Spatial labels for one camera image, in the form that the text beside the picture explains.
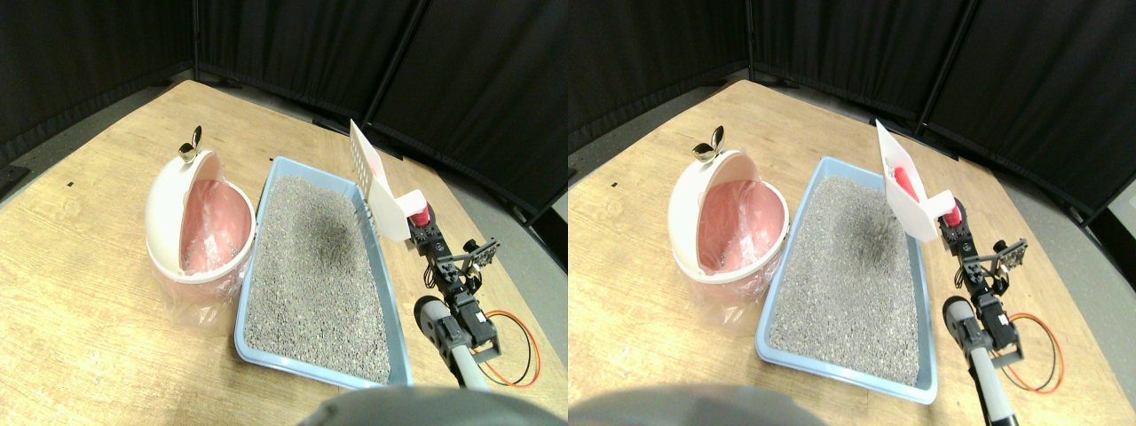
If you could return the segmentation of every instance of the wood grain surface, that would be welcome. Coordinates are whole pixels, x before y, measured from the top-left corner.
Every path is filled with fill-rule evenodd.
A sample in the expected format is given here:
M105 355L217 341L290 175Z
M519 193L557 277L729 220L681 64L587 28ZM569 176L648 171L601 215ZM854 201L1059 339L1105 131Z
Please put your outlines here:
M962 351L939 315L957 290L958 261L942 241L922 245L938 367L930 406L761 361L752 332L698 325L687 284L667 236L667 203L690 150L718 125L727 149L744 149L795 212L817 162L832 156L880 173L876 130L760 85L738 82L654 130L569 193L570 400L618 389L673 383L732 383L784 392L832 424L983 424ZM1031 312L1054 328L1068 373L1038 395L1006 387L1021 424L1136 421L1109 364L1043 248L989 170L954 161L904 137L929 194L951 190L967 207L983 252L1000 239L1029 240L1025 264L1003 298L1009 312ZM1050 344L1030 323L1019 329L1026 360L1014 368L1044 382Z
M194 126L225 177L256 206L270 159L285 156L354 181L349 139L193 82L139 108L0 208L0 423L295 424L343 389L244 362L232 336L169 324L151 275L143 206L158 170ZM485 241L428 167L383 154L396 194L420 189L451 245ZM382 241L416 385L457 386L414 321L426 260ZM508 245L502 250L510 250ZM527 390L494 387L567 412L567 371L504 268L484 272L486 310L525 320L544 370ZM499 321L509 377L525 366L524 336Z

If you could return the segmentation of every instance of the wire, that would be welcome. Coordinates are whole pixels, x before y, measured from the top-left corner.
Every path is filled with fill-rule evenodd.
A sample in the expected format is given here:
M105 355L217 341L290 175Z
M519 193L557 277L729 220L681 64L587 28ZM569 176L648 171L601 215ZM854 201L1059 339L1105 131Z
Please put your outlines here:
M1026 314L1026 312L1014 314L1014 315L1010 316L1010 321L1012 323L1013 320L1016 320L1018 318L1028 318L1028 319L1037 323L1038 325L1041 325L1042 328L1045 328L1045 333L1047 333L1050 335L1051 342L1053 342L1053 345L1056 348L1056 354L1058 354L1058 357L1061 358L1061 375L1058 376L1058 384L1053 385L1053 389L1044 390L1043 391L1042 389L1044 389L1046 385L1049 385L1049 381L1046 381L1045 384L1043 384L1041 386L1033 387L1033 386L1026 384L1026 381L1022 381L1021 377L1018 376L1018 371L1014 371L1013 367L1005 366L1005 368L1009 368L1010 373L1013 374L1013 377L1017 378L1018 382L1020 382L1021 385L1025 386L1025 389L1028 390L1028 391L1030 391L1030 392L1043 394L1043 395L1056 392L1056 390L1059 387L1061 387L1061 383L1064 382L1064 373L1066 373L1066 368L1064 368L1064 352L1061 350L1061 342L1059 342L1056 335L1053 334L1053 329L1051 329L1049 325L1046 325L1044 321L1042 321L1041 318L1037 318L1033 314Z
M1022 319L1022 318L1029 319L1029 320L1034 320L1033 318L1028 318L1028 317L1019 317L1017 319ZM1034 320L1034 323L1037 324L1038 326L1042 325L1041 323L1037 323L1036 320ZM1050 368L1050 377L1047 377L1045 379L1045 383L1043 383L1041 386L1037 386L1037 389L1045 389L1045 386L1049 386L1050 383L1053 382L1053 375L1055 375L1056 371L1058 371L1058 346L1056 346L1056 341L1053 339L1052 335L1047 335L1047 336L1050 337L1050 352L1053 353L1053 364L1052 364L1053 367ZM1005 376L1005 378L1008 381L1010 381L1011 384L1013 384L1014 386L1017 386L1018 389L1020 389L1022 391L1029 391L1029 389L1027 389L1025 385L1019 384L1018 381L1014 381L1013 377L1010 377L1010 373L1006 373L1005 367L1002 367L1001 370L1002 370L1002 375Z
M524 326L520 325L520 321L513 319L512 317L509 317L509 316L507 316L504 314L501 314L501 312L490 314L490 315L486 316L486 318L493 318L493 317L506 317L506 318L509 318L510 320L513 321L513 324L517 324L517 327L521 328L521 333L525 332ZM532 345L533 341L528 339L528 334L527 333L524 333L524 334L525 334L525 349L528 350L528 354L525 356L525 359L527 359L528 361L525 362L525 373L521 373L520 374L520 378L517 378L516 381L513 381L512 384L518 384L518 383L520 383L520 381L524 381L525 376L528 376L528 369L533 366L533 345ZM485 375L485 378L488 378L491 382L496 383L496 384L502 385L502 386L508 386L509 385L508 383L498 382L493 377L490 377L490 374L485 373L485 369L482 368L481 365L477 365L477 369L481 369L482 374Z
M531 339L531 342L533 343L533 351L536 352L536 374L533 375L533 379L532 381L529 381L526 384L520 385L520 384L509 383L509 379L507 379L503 376L501 376L501 373L498 373L496 368L493 368L493 366L490 365L488 361L485 361L485 366L488 367L490 371L493 371L493 374L495 376L498 376L498 378L500 378L501 382L504 382L506 385L508 385L509 387L520 387L520 389L524 389L524 387L532 386L533 384L536 383L537 379L541 378L541 348L536 345L536 336L533 334L533 332L531 329L528 329L528 326L525 325L525 323L521 321L520 318L517 318L516 315L512 315L509 311L504 311L504 310L500 310L499 309L499 310L491 310L491 311L488 311L488 314L486 314L486 316L492 316L494 314L500 314L500 315L509 316L511 319L513 319L515 321L517 321L517 324L520 324L520 327L525 329L525 334L528 335L528 337Z

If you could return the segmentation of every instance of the orange wire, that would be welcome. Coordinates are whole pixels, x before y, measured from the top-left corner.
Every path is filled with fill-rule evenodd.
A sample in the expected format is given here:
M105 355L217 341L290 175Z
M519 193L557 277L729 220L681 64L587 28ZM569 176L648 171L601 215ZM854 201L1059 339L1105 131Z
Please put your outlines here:
M1053 389L1050 389L1047 391L1042 391L1042 390L1034 389L1034 386L1027 385L1026 381L1022 381L1021 377L1018 376L1018 371L1013 370L1013 367L1006 366L1006 368L1009 368L1010 373L1013 374L1013 377L1017 378L1018 382L1020 382L1022 386L1026 386L1026 389L1028 389L1030 392L1043 394L1043 395L1053 393L1054 391L1058 390L1058 387L1061 387L1061 382L1064 382L1064 352L1061 351L1061 343L1058 342L1058 336L1056 336L1056 334L1053 334L1053 329L1051 329L1050 326L1045 324L1045 321L1042 321L1041 318L1037 318L1033 314L1026 314L1026 312L1014 314L1014 315L1010 316L1010 320L1012 321L1014 318L1020 318L1020 317L1027 317L1027 318L1033 318L1034 320L1037 320L1037 324L1041 324L1042 327L1045 328L1045 332L1049 333L1050 336L1053 337L1053 343L1058 348L1058 357L1061 358L1061 375L1058 376L1058 384L1054 385Z
M520 327L525 328L525 334L528 334L528 337L529 337L528 340L531 340L533 342L533 350L536 352L536 375L533 376L533 381L532 382L528 382L528 383L523 384L523 385L518 385L518 384L513 384L512 382L509 382L508 378L504 378L503 376L501 376L501 373L498 373L496 368L493 368L493 366L491 366L488 361L485 361L485 366L488 367L490 371L493 371L493 374L496 375L498 378L500 378L502 383L509 385L509 387L525 389L525 387L532 386L534 383L536 383L536 379L541 378L541 349L536 345L536 335L534 335L533 332L528 329L528 326L525 325L525 321L520 320L520 318L517 318L516 315L512 315L509 311L504 311L504 310L500 310L500 309L498 309L498 310L491 310L491 311L486 312L485 316L488 317L488 316L493 316L494 314L501 314L501 315L508 316L509 318L516 319L517 324L520 324Z

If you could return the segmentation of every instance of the litter granules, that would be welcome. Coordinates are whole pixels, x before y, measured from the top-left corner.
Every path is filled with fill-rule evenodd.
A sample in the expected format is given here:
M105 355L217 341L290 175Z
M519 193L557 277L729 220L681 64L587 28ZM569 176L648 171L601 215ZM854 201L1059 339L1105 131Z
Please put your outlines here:
M919 374L907 235L883 191L825 177L801 219L772 348L908 385Z
M391 361L354 204L296 176L273 183L257 235L245 342L386 383Z

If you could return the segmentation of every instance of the black backdrop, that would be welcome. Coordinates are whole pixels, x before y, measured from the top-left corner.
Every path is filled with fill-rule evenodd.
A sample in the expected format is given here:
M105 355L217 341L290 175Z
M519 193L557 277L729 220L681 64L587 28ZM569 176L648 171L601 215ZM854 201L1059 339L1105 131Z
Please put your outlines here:
M1086 212L1136 175L1125 1L980 2L968 27L968 0L755 0L752 51L744 0L434 2L365 117L416 3L206 0L201 66L370 122L529 212L563 189L568 152L749 55L914 133L926 125ZM189 0L0 5L0 166L186 69L191 24Z
M983 1L969 22L967 0L752 3L758 70L929 130L1089 215L1136 174L1131 2Z
M187 69L191 11L184 0L0 3L0 166Z
M200 68L364 123L414 0L200 2Z
M929 128L1103 209L1136 173L1136 3L982 3Z
M573 151L746 67L744 1L576 1L573 7Z
M529 214L551 204L568 182L562 52L570 3L432 2L375 128Z
M963 6L963 0L754 0L755 68L916 119Z

